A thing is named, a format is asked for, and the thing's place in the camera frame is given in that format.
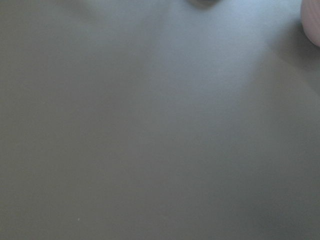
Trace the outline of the pink bowl of ice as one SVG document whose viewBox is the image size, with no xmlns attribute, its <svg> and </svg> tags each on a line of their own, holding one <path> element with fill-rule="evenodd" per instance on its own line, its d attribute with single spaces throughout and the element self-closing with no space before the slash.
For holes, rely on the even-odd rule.
<svg viewBox="0 0 320 240">
<path fill-rule="evenodd" d="M 320 1 L 302 0 L 300 17 L 303 31 L 317 47 L 320 46 Z"/>
</svg>

